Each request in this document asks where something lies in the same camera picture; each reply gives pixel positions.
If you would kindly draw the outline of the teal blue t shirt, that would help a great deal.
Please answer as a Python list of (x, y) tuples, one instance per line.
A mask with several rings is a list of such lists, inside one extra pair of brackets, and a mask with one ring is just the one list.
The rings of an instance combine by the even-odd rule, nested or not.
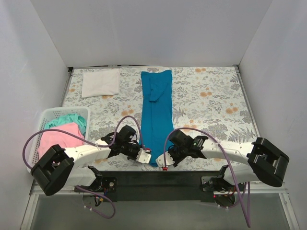
[(156, 159), (164, 153), (168, 134), (174, 130), (172, 121), (172, 71), (141, 72), (142, 81), (142, 119), (141, 133), (143, 144), (150, 148), (149, 164), (157, 167)]

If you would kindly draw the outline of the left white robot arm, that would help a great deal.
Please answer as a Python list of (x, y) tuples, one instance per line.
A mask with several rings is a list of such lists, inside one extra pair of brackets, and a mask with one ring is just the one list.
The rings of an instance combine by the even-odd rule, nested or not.
[(134, 140), (135, 135), (132, 127), (124, 126), (119, 132), (109, 133), (90, 145), (70, 148), (53, 145), (31, 168), (30, 174), (47, 196), (65, 186), (76, 186), (79, 191), (103, 192), (109, 189), (108, 185), (102, 173), (89, 163), (119, 154), (129, 160), (148, 163), (151, 151)]

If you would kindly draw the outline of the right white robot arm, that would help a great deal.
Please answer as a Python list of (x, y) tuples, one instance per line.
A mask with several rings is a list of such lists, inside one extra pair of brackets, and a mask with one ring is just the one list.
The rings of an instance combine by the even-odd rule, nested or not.
[(266, 138), (252, 142), (218, 142), (208, 134), (192, 138), (180, 129), (168, 136), (171, 146), (162, 155), (163, 166), (178, 166), (186, 157), (225, 159), (215, 179), (207, 185), (227, 189), (246, 182), (260, 181), (271, 187), (283, 184), (289, 157)]

